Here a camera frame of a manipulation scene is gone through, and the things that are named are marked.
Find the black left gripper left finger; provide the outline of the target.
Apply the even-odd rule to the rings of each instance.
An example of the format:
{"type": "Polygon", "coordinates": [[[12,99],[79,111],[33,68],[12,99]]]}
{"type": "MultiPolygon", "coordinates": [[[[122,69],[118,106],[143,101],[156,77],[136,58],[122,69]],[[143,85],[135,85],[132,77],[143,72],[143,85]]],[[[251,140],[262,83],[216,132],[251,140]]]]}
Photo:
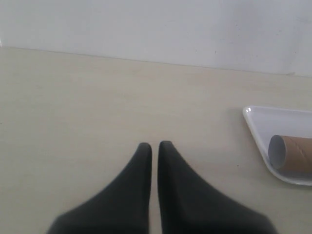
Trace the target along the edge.
{"type": "Polygon", "coordinates": [[[120,174],[100,193],[60,215],[50,234],[147,234],[152,148],[140,143],[120,174]]]}

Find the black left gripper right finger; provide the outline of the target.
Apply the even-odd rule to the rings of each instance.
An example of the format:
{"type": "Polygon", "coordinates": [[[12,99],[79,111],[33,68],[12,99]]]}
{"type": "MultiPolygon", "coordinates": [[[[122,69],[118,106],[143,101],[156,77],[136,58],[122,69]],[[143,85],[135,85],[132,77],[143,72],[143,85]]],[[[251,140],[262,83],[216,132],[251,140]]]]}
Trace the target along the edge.
{"type": "Polygon", "coordinates": [[[275,234],[264,215],[203,180],[170,141],[158,150],[158,198],[164,234],[275,234]]]}

